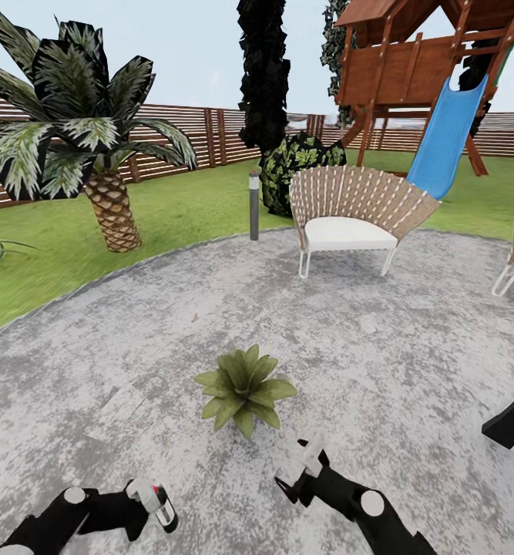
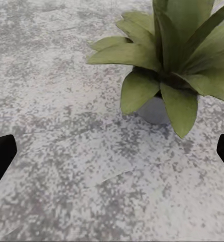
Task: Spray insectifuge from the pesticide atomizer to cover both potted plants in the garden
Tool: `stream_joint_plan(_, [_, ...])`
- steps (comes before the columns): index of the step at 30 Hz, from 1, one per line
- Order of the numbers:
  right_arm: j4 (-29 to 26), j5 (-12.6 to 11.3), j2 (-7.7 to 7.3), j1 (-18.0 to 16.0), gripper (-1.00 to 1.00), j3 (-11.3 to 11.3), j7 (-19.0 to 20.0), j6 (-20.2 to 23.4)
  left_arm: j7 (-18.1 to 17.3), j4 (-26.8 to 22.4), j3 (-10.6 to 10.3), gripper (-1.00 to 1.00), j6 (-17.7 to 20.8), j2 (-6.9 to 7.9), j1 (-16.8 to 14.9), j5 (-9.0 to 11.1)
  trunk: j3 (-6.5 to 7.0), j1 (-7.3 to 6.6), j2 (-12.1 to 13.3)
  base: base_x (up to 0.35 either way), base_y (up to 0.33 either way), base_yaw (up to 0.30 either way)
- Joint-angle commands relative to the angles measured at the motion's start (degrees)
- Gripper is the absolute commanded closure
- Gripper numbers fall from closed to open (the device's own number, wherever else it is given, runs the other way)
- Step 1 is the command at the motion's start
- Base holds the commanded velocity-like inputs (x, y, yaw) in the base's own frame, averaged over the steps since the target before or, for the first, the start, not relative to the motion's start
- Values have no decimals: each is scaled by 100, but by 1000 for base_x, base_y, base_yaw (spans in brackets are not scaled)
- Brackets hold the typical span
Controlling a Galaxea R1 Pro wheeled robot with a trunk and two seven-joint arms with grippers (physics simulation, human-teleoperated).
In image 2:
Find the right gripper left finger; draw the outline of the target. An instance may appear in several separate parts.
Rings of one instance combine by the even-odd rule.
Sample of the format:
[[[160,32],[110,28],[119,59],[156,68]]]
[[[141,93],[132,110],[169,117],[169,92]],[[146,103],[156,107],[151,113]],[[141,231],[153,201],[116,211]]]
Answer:
[[[0,180],[17,153],[17,146],[12,134],[0,137]]]

